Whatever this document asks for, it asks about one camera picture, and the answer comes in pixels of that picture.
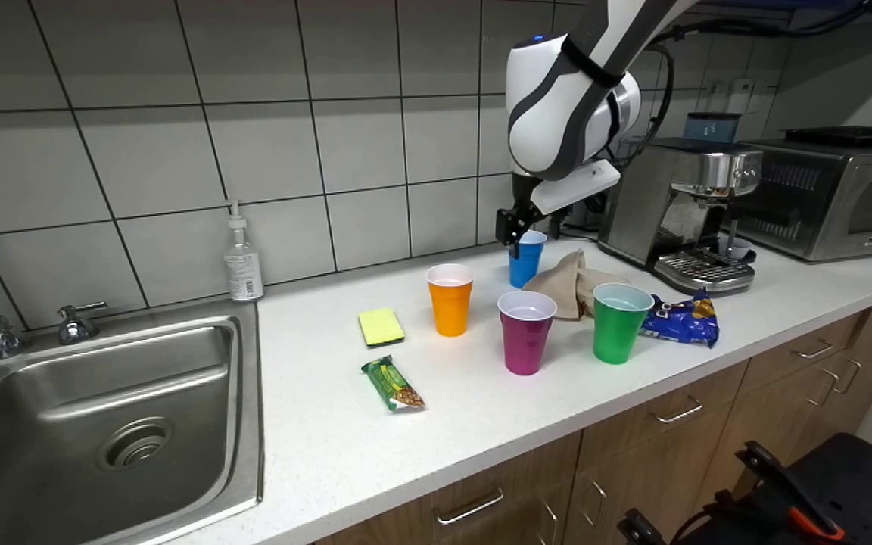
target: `pink cup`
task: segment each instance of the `pink cup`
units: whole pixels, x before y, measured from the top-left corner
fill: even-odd
[[[497,298],[497,310],[506,370],[515,377],[539,372],[557,303],[535,290],[506,290]]]

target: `yellow sticky note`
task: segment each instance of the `yellow sticky note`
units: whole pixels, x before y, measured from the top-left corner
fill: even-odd
[[[369,310],[357,314],[357,328],[364,329],[364,338],[369,349],[375,345],[393,345],[400,338],[407,338],[396,311],[391,310]]]

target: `orange cup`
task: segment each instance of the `orange cup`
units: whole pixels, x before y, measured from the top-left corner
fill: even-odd
[[[440,336],[464,336],[469,318],[469,268],[442,263],[427,272],[434,325]]]

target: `soap dispenser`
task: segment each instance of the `soap dispenser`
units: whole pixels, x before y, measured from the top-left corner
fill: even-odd
[[[257,250],[250,239],[250,220],[238,200],[229,200],[229,250],[223,252],[229,300],[260,300],[264,276]]]

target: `stainless steel sink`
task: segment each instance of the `stainless steel sink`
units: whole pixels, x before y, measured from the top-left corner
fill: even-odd
[[[168,543],[260,498],[254,306],[0,362],[0,543]]]

